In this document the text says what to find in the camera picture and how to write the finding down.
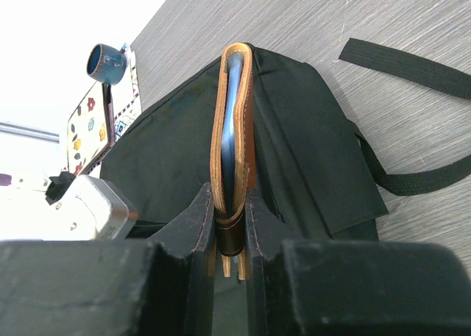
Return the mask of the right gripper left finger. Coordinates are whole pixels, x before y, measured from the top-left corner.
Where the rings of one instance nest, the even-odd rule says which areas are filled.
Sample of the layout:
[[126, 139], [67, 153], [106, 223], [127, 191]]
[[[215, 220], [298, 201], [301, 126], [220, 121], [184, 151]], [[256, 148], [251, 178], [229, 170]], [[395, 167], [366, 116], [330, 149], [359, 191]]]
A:
[[1, 245], [3, 335], [210, 335], [209, 184], [148, 239]]

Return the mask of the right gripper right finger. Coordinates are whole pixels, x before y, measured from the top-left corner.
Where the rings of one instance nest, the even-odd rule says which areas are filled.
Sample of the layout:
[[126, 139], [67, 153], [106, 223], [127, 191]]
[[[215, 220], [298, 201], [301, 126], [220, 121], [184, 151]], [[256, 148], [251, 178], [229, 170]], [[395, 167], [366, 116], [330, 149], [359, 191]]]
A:
[[245, 204], [250, 335], [468, 335], [470, 278], [428, 243], [301, 238]]

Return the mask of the black student backpack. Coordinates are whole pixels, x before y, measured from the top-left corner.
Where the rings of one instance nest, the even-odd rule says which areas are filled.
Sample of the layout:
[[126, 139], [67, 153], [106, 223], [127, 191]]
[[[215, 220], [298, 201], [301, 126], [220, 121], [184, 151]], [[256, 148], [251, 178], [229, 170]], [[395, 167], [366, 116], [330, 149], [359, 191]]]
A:
[[359, 128], [307, 63], [237, 43], [247, 73], [235, 108], [235, 161], [222, 161], [228, 61], [223, 55], [145, 110], [102, 162], [145, 221], [168, 223], [205, 183], [213, 192], [221, 251], [244, 236], [247, 191], [259, 187], [269, 210], [313, 239], [374, 240], [386, 214], [379, 194], [415, 196], [470, 174], [465, 157], [431, 171], [388, 174]]

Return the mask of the brown leather wallet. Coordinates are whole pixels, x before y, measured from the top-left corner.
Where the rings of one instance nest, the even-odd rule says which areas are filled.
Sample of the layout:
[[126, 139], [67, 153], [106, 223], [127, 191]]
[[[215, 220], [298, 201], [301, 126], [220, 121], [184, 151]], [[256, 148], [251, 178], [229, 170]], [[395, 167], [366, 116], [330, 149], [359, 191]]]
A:
[[229, 45], [222, 53], [210, 145], [216, 243], [224, 276], [237, 259], [238, 278], [247, 277], [245, 201], [255, 186], [252, 49]]

